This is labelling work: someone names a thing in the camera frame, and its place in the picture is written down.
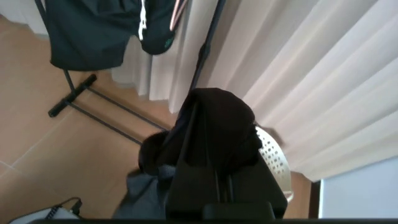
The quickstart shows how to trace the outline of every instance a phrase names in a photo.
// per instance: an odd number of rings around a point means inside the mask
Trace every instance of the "black metal rack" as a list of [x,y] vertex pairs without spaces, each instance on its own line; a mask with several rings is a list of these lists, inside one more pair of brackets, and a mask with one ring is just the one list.
[[[211,40],[214,36],[218,21],[220,19],[221,16],[221,12],[223,10],[224,4],[225,4],[226,0],[219,0],[217,2],[217,6],[213,15],[213,18],[211,20],[211,24],[210,24],[210,28],[209,31],[207,33],[206,36],[206,40],[205,43],[202,45],[202,47],[200,48],[199,51],[199,55],[198,55],[198,61],[197,61],[197,65],[196,65],[196,69],[195,69],[195,73],[193,75],[192,78],[192,82],[190,85],[190,90],[194,89],[197,85],[197,81],[199,79],[200,76],[200,72],[205,64],[205,60],[207,59],[209,53],[210,53],[210,44],[211,44]],[[37,9],[40,12],[40,15],[42,17],[42,20],[44,22],[44,25],[46,25],[45,21],[45,9],[43,7],[42,1],[41,0],[35,0]],[[106,101],[114,104],[115,106],[127,111],[128,113],[133,114],[134,116],[137,116],[138,118],[142,119],[143,121],[146,121],[147,123],[155,126],[156,128],[159,128],[161,130],[166,130],[164,127],[156,124],[155,122],[145,118],[144,116],[140,115],[139,113],[127,108],[126,106],[123,106],[122,104],[118,103],[115,100],[112,100],[111,98],[107,97],[106,95],[98,92],[97,90],[93,89],[91,86],[92,84],[97,80],[97,77],[95,74],[91,74],[86,80],[84,80],[83,82],[81,82],[76,88],[72,82],[72,79],[70,78],[69,72],[68,70],[63,70],[64,74],[65,74],[65,78],[67,79],[67,82],[69,84],[69,88],[70,88],[70,93],[62,98],[51,110],[49,110],[49,116],[51,118],[56,117],[64,108],[66,108],[67,106],[71,106],[72,108],[76,109],[77,111],[87,115],[89,118],[103,124],[104,126],[108,127],[109,129],[112,129],[113,131],[116,131],[117,133],[121,134],[122,136],[132,140],[133,142],[137,143],[138,145],[141,145],[142,143],[137,140],[136,138],[128,135],[127,133],[125,133],[124,131],[121,131],[119,128],[109,124],[108,122],[100,119],[99,117],[91,114],[90,112],[88,112],[87,110],[84,110],[83,108],[79,107],[78,105],[74,104],[73,102],[75,101],[75,99],[81,94],[83,93],[83,91],[88,90],[96,95],[98,95],[99,97],[105,99]]]

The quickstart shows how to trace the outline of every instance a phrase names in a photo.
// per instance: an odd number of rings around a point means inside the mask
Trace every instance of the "floor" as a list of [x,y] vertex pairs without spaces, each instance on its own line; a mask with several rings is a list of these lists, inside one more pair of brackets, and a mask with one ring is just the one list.
[[[126,174],[137,168],[137,144],[71,108],[48,117],[69,91],[49,57],[47,40],[0,17],[0,223],[72,196],[82,198],[83,217],[109,218],[126,192]],[[88,75],[71,73],[75,83]],[[166,102],[120,89],[106,72],[98,77],[97,90],[172,127],[176,116]],[[76,103],[138,139],[158,131],[94,94],[84,92]],[[305,218],[310,182],[300,174],[293,177],[296,198],[286,217]]]

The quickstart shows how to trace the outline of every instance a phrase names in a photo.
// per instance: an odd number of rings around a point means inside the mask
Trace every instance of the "curtain fold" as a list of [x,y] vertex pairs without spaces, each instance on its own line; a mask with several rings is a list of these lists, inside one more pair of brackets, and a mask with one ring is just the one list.
[[[162,55],[132,38],[113,80],[176,113],[216,3],[189,0]],[[11,5],[44,33],[33,2]],[[290,168],[318,180],[398,156],[397,40],[396,0],[229,0],[198,86],[242,98],[281,139]]]

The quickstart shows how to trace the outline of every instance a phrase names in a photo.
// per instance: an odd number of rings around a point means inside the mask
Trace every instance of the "white plastic basket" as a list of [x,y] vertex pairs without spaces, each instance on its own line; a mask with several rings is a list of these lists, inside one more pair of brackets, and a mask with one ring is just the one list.
[[259,152],[269,170],[272,172],[280,189],[282,189],[287,201],[290,202],[293,199],[292,178],[290,176],[290,169],[286,157],[271,135],[259,126],[256,126],[256,131],[262,141],[262,148]]

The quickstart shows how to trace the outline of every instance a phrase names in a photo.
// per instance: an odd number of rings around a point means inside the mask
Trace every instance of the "hanging clothes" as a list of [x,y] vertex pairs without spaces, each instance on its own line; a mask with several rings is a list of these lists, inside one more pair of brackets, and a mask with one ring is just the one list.
[[250,107],[228,91],[196,88],[185,99],[174,128],[142,143],[140,170],[128,175],[127,194],[114,218],[165,219],[169,188],[195,103],[201,112],[187,153],[190,166],[206,166],[206,148],[220,176],[257,162],[262,143]]
[[166,52],[175,31],[169,24],[175,1],[46,1],[51,64],[66,70],[95,71],[120,66],[130,36],[151,55]]

